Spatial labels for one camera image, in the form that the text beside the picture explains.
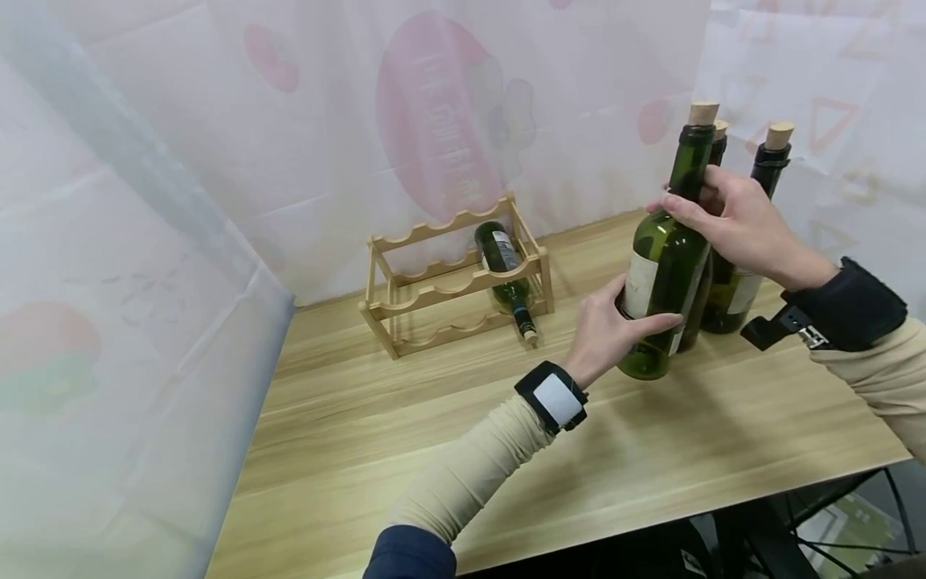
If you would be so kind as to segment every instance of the dark blue sleeve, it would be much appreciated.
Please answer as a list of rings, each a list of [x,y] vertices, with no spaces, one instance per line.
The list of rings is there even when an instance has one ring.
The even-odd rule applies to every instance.
[[[453,579],[457,557],[440,537],[401,524],[376,539],[364,579]]]

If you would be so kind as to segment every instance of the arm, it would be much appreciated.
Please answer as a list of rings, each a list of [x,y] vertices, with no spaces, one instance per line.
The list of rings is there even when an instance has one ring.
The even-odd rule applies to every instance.
[[[926,464],[926,327],[908,318],[865,352],[812,351],[845,380],[920,463]]]
[[[798,291],[817,288],[837,269],[804,245],[758,183],[708,167],[701,205],[677,195],[650,204],[697,230],[726,259]],[[911,454],[926,463],[926,328],[907,319],[864,352],[813,350],[810,359],[846,381]]]
[[[618,276],[580,307],[572,348],[562,364],[585,390],[613,368],[641,338],[682,321],[659,314],[628,321],[614,307],[625,276]],[[520,396],[513,396],[442,451],[395,504],[364,574],[369,579],[453,577],[450,545],[511,474],[554,437]]]

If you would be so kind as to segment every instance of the wooden wine rack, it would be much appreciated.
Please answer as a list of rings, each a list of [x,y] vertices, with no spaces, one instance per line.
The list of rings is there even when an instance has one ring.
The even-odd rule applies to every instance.
[[[514,229],[512,242],[523,258],[523,261],[516,269],[504,273],[488,270],[474,271],[469,279],[460,286],[439,287],[429,283],[421,287],[411,299],[401,302],[398,300],[399,288],[412,283],[426,283],[431,278],[439,275],[475,265],[480,262],[480,256],[477,250],[470,250],[459,261],[452,263],[434,261],[421,273],[405,275],[403,273],[393,273],[392,268],[389,267],[389,263],[386,261],[385,253],[387,251],[432,239],[438,235],[454,232],[470,225],[478,225],[484,221],[498,219],[504,215],[511,218],[511,225]],[[528,229],[527,224],[518,212],[514,194],[509,193],[502,197],[495,204],[495,207],[484,213],[460,211],[446,225],[431,226],[427,223],[419,223],[412,228],[411,233],[401,239],[387,239],[376,236],[370,237],[367,243],[369,245],[367,293],[364,299],[360,300],[358,308],[367,324],[369,324],[369,328],[392,359],[398,359],[406,354],[453,342],[470,335],[488,332],[512,322],[510,314],[497,311],[486,315],[479,323],[473,326],[461,327],[455,324],[442,326],[425,340],[403,339],[396,335],[395,325],[390,323],[402,314],[487,290],[500,283],[522,279],[532,280],[535,286],[540,288],[540,295],[536,297],[530,306],[531,315],[539,316],[553,312],[553,286],[550,283],[549,256],[547,256],[546,247],[537,244],[537,240],[534,239],[531,230]],[[374,299],[377,267],[380,268],[386,278],[385,301]]]

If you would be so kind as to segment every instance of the person's left hand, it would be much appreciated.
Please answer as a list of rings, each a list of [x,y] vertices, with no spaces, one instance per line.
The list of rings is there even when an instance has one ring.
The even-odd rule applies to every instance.
[[[656,314],[640,320],[627,320],[620,315],[614,300],[626,280],[627,274],[622,273],[586,296],[579,305],[579,322],[563,370],[582,390],[614,368],[634,344],[682,323],[681,314]]]

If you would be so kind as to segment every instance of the wine bottle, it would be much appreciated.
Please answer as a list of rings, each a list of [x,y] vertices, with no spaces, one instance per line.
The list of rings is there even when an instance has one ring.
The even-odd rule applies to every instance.
[[[775,122],[769,126],[765,143],[758,147],[753,164],[752,178],[762,185],[762,190],[771,198],[782,176],[782,170],[790,162],[792,122]],[[716,251],[714,274],[701,329],[712,334],[730,334],[745,324],[749,309],[756,300],[762,277],[751,271],[737,268]]]
[[[482,254],[482,266],[488,271],[499,273],[516,269],[521,258],[505,231],[505,226],[498,221],[486,221],[476,228],[476,246]],[[528,311],[527,302],[531,295],[531,285],[527,280],[514,280],[500,283],[492,288],[498,303],[511,312],[518,331],[524,341],[533,346],[537,343],[537,328]]]
[[[707,158],[708,165],[720,166],[723,160],[723,153],[727,150],[727,121],[718,120],[714,123],[714,143],[710,146],[710,157]],[[679,341],[679,349],[676,354],[687,352],[695,345],[698,332],[701,331],[701,319],[704,317],[704,308],[707,305],[707,297],[710,293],[710,283],[714,276],[714,251],[713,247],[707,252],[707,261],[704,263],[704,271],[701,272],[701,280],[697,284],[697,290],[694,292],[694,302],[692,309],[688,313],[688,320],[685,321],[685,328],[682,330],[682,339]]]
[[[679,135],[669,193],[697,201],[714,141],[716,103],[694,103]],[[662,312],[688,315],[707,259],[707,241],[665,210],[646,216],[633,235],[627,283],[618,297],[620,313],[639,319]],[[682,327],[644,338],[618,364],[638,380],[656,380],[669,371],[669,357],[682,339]]]

